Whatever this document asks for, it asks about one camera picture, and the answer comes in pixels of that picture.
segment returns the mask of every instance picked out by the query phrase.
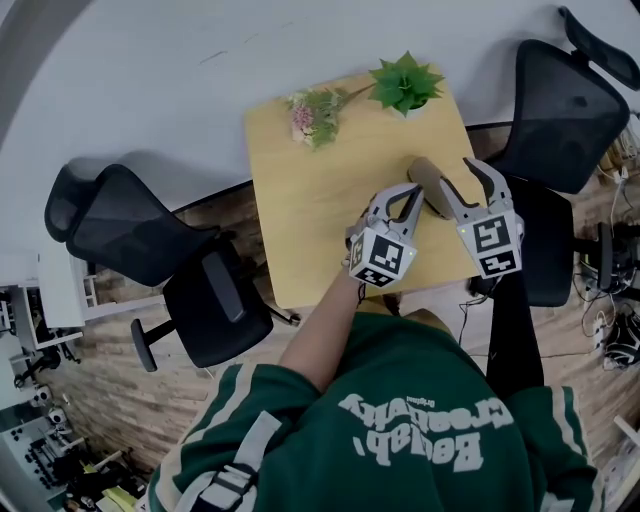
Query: white flower pot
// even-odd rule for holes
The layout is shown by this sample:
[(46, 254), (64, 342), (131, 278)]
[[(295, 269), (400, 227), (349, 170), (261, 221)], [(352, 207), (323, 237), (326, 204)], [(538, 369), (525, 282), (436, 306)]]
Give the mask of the white flower pot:
[(397, 111), (395, 108), (391, 107), (391, 110), (393, 111), (393, 114), (399, 118), (402, 119), (404, 121), (409, 121), (411, 119), (415, 119), (416, 117), (419, 117), (422, 115), (422, 113), (424, 112), (424, 109), (427, 107), (427, 104), (429, 103), (429, 101), (427, 101), (424, 105), (422, 105), (421, 107), (418, 108), (413, 108), (411, 110), (409, 110), (409, 112), (407, 112), (407, 117), (403, 116), (402, 113), (400, 113), (399, 111)]

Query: white wall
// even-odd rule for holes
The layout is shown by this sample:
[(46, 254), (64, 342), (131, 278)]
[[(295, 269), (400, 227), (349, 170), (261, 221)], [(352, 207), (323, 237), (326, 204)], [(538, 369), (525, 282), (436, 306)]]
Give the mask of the white wall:
[(0, 250), (0, 287), (25, 284), (37, 279), (37, 277), (37, 254), (35, 252)]
[[(565, 3), (640, 61), (629, 0)], [(243, 182), (247, 108), (407, 49), (440, 65), (465, 123), (508, 120), (515, 49), (530, 37), (563, 44), (549, 3), (96, 0), (44, 60), (0, 150), (0, 240), (37, 247), (51, 184), (76, 157), (138, 152), (134, 170), (171, 208)]]

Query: wooden table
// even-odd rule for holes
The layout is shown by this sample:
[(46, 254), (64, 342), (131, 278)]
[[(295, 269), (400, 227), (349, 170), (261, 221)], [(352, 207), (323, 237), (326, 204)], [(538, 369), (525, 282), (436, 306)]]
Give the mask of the wooden table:
[[(438, 72), (435, 66), (431, 70)], [(372, 83), (353, 76), (318, 87), (355, 91)], [(344, 232), (384, 188), (408, 181), (406, 171), (427, 156), (468, 202), (484, 204), (482, 188), (462, 161), (473, 156), (445, 81), (441, 99), (410, 121), (358, 96), (340, 113), (340, 132), (313, 151), (291, 138), (290, 114), (279, 98), (246, 114), (245, 126), (260, 226), (276, 302), (282, 308), (317, 304), (344, 259)], [(427, 288), (478, 272), (453, 221), (426, 206), (414, 236), (418, 255), (404, 279), (385, 293)], [(381, 291), (367, 287), (368, 294)]]

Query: green succulent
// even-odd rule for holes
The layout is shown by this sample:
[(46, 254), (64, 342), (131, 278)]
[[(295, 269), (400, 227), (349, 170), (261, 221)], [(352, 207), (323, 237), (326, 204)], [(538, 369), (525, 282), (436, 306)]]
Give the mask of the green succulent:
[(428, 64), (419, 66), (409, 52), (397, 62), (380, 63), (382, 68), (370, 71), (376, 83), (369, 99), (382, 103), (382, 108), (393, 107), (406, 117), (430, 98), (440, 98), (436, 85), (443, 77), (431, 73)]

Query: white stripe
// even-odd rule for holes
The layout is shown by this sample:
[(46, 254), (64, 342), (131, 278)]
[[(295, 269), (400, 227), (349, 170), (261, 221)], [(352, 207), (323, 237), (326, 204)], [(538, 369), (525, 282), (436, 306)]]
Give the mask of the white stripe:
[[(249, 394), (250, 386), (247, 384), (251, 382), (251, 377), (253, 376), (255, 368), (255, 364), (243, 365), (243, 367), (238, 372), (238, 375), (236, 376), (235, 390), (224, 407), (213, 415), (209, 424), (204, 428), (191, 433), (188, 437), (186, 437), (186, 435), (183, 435), (183, 438), (186, 437), (186, 439), (184, 439), (184, 442), (174, 446), (169, 454), (165, 457), (164, 461), (160, 465), (160, 478), (158, 478), (158, 482), (155, 488), (158, 501), (160, 501), (160, 504), (164, 507), (165, 510), (174, 510), (182, 496), (182, 493), (176, 487), (173, 481), (174, 477), (182, 472), (182, 460), (180, 457), (182, 448), (194, 441), (201, 440), (204, 434), (209, 429), (227, 421), (231, 413), (236, 410), (238, 405), (240, 405), (240, 402)], [(208, 405), (206, 409), (208, 409), (211, 402), (213, 402), (213, 400), (217, 398), (220, 391), (220, 381), (223, 377), (224, 372), (218, 379), (215, 379), (215, 388), (210, 393), (211, 400), (209, 400), (209, 397), (207, 397)], [(241, 388), (242, 386), (244, 386), (246, 390), (239, 390), (239, 388)]]
[(591, 486), (593, 491), (593, 500), (589, 507), (589, 512), (601, 512), (602, 511), (602, 492), (604, 491), (604, 480), (600, 475), (600, 471), (596, 469), (596, 477), (593, 479), (593, 485)]
[(587, 438), (587, 431), (584, 428), (584, 423), (582, 423), (582, 416), (580, 415), (580, 403), (578, 395), (576, 395), (575, 392), (573, 393), (573, 413), (578, 417), (578, 425), (580, 425), (582, 444), (584, 444), (584, 447), (587, 450), (587, 453), (585, 454), (587, 456), (587, 460), (589, 461), (590, 465), (595, 467), (595, 465), (593, 464), (593, 456), (591, 454), (591, 446), (589, 446), (589, 439)]
[(202, 421), (202, 418), (204, 418), (205, 414), (207, 414), (207, 411), (209, 410), (209, 407), (211, 406), (213, 401), (216, 398), (218, 398), (218, 393), (220, 392), (220, 381), (222, 380), (222, 376), (224, 375), (224, 372), (227, 371), (228, 369), (229, 369), (229, 366), (222, 369), (220, 374), (216, 376), (215, 379), (213, 379), (213, 387), (207, 393), (207, 398), (203, 402), (203, 405), (198, 409), (198, 414), (196, 414), (195, 418), (193, 418), (193, 420), (191, 421), (191, 424), (189, 425), (189, 427), (186, 428), (185, 431), (180, 436), (180, 439), (178, 440), (178, 444), (184, 443), (184, 440), (187, 438), (187, 436), (191, 433), (192, 430), (196, 428), (196, 425)]
[(559, 500), (552, 492), (546, 492), (542, 498), (540, 512), (571, 512), (575, 500)]
[[(553, 419), (558, 424), (558, 427), (560, 427), (560, 430), (562, 432), (562, 440), (574, 452), (585, 457), (585, 459), (587, 460), (587, 463), (591, 467), (593, 467), (594, 470), (596, 471), (596, 476), (593, 479), (593, 484), (591, 485), (593, 498), (591, 500), (591, 506), (589, 507), (589, 512), (600, 512), (602, 510), (602, 492), (604, 490), (604, 481), (602, 480), (602, 476), (600, 475), (600, 472), (598, 471), (598, 469), (591, 462), (591, 458), (587, 454), (582, 453), (582, 449), (576, 444), (574, 440), (573, 429), (571, 428), (571, 425), (569, 425), (569, 422), (567, 421), (567, 417), (565, 414), (566, 404), (564, 400), (563, 388), (552, 387), (551, 393), (552, 393), (551, 396), (552, 396), (552, 403), (553, 403)], [(582, 429), (582, 432), (584, 432), (584, 427), (582, 426), (582, 419), (580, 418), (580, 414), (578, 414), (576, 410), (577, 406), (576, 406), (575, 394), (573, 397), (573, 403), (574, 403), (574, 412), (578, 415), (578, 421), (580, 422), (580, 428)]]
[(196, 478), (191, 485), (187, 487), (184, 491), (184, 494), (180, 498), (180, 501), (176, 505), (174, 512), (190, 512), (195, 504), (200, 493), (204, 491), (209, 484), (211, 483), (211, 479), (215, 471), (207, 471), (206, 473), (202, 473), (198, 478)]
[(561, 387), (551, 388), (551, 402), (553, 419), (558, 424), (562, 433), (562, 441), (578, 455), (584, 455), (573, 438), (573, 429), (565, 415), (566, 404), (564, 401), (564, 390)]
[(236, 389), (234, 390), (231, 398), (224, 404), (224, 407), (213, 415), (209, 424), (197, 432), (194, 432), (184, 442), (185, 445), (201, 441), (204, 435), (217, 425), (221, 425), (229, 419), (231, 413), (235, 411), (242, 401), (247, 398), (249, 391), (251, 391), (251, 379), (253, 378), (253, 372), (256, 369), (256, 364), (244, 364), (236, 376)]

